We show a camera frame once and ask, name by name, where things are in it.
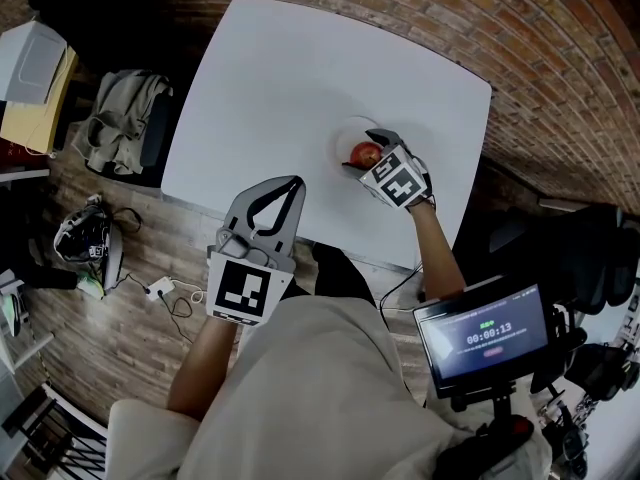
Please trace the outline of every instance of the green shoe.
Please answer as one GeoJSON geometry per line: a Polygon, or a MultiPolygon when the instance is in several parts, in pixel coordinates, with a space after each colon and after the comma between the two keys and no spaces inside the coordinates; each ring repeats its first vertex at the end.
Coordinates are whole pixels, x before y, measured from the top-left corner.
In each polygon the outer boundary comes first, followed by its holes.
{"type": "Polygon", "coordinates": [[[17,336],[20,332],[19,304],[18,297],[13,294],[2,296],[2,314],[7,320],[11,336],[17,336]]]}
{"type": "Polygon", "coordinates": [[[104,289],[100,281],[86,272],[78,273],[78,284],[76,288],[91,295],[94,299],[101,300],[104,297],[104,289]]]}

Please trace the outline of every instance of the power outlet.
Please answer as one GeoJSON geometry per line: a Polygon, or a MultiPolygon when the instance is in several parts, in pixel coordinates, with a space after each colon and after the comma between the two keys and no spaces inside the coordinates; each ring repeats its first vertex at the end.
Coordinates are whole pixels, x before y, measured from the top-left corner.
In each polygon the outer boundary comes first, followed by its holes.
{"type": "Polygon", "coordinates": [[[176,285],[173,284],[173,281],[169,277],[164,276],[162,279],[159,279],[151,286],[149,286],[149,293],[147,293],[147,298],[151,301],[158,300],[159,291],[162,292],[162,295],[166,295],[175,287],[176,285]]]}

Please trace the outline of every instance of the white cable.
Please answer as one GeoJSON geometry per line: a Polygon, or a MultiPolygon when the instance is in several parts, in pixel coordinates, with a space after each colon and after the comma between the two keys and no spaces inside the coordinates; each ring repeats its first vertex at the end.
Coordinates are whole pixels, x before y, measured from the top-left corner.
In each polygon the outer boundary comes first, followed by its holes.
{"type": "Polygon", "coordinates": [[[190,286],[191,288],[195,288],[196,291],[194,291],[193,293],[191,293],[191,302],[193,302],[194,304],[201,304],[202,301],[204,300],[204,296],[207,294],[206,290],[203,290],[202,288],[200,288],[197,284],[192,284],[192,283],[185,283],[184,281],[180,281],[180,279],[176,279],[174,277],[170,277],[169,279],[171,279],[171,281],[173,281],[174,283],[178,283],[184,286],[190,286]]]}
{"type": "MultiPolygon", "coordinates": [[[[47,100],[49,99],[49,96],[51,96],[51,94],[53,93],[53,90],[56,86],[56,84],[58,83],[58,81],[62,78],[62,76],[65,74],[65,72],[67,71],[67,67],[69,64],[69,55],[68,52],[69,51],[69,45],[67,43],[65,43],[64,46],[64,67],[60,70],[60,72],[58,73],[58,75],[53,79],[53,82],[51,82],[51,87],[49,89],[49,93],[47,94],[47,100]]],[[[27,153],[29,153],[31,156],[49,156],[51,153],[34,153],[32,152],[31,149],[29,149],[29,142],[31,141],[33,134],[36,133],[36,130],[38,128],[40,128],[40,125],[42,124],[42,121],[44,121],[44,116],[42,119],[40,119],[40,121],[38,122],[38,124],[36,124],[35,128],[33,130],[31,130],[31,133],[29,134],[29,136],[27,137],[26,142],[24,143],[24,149],[27,153]]]]}

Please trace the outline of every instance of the forearm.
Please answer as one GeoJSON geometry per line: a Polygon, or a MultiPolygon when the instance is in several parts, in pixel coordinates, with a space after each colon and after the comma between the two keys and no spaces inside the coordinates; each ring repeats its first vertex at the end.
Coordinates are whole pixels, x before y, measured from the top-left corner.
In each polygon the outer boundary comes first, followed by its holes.
{"type": "Polygon", "coordinates": [[[207,318],[173,379],[167,409],[202,421],[227,375],[237,328],[207,318]]]}
{"type": "Polygon", "coordinates": [[[441,299],[461,292],[464,278],[442,232],[435,210],[428,203],[410,208],[416,225],[424,289],[428,299],[441,299]]]}

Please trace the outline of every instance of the t-shirt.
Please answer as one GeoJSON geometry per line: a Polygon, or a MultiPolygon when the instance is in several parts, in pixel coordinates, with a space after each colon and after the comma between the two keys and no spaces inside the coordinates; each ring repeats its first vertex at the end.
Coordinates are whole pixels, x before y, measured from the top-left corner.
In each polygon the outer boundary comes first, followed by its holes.
{"type": "MultiPolygon", "coordinates": [[[[522,391],[514,413],[536,421],[522,391]]],[[[108,480],[422,479],[438,455],[492,420],[489,402],[424,409],[407,391],[378,311],[351,298],[295,297],[254,330],[202,423],[140,401],[111,409],[108,480]]],[[[546,478],[532,438],[485,475],[546,478]]]]}

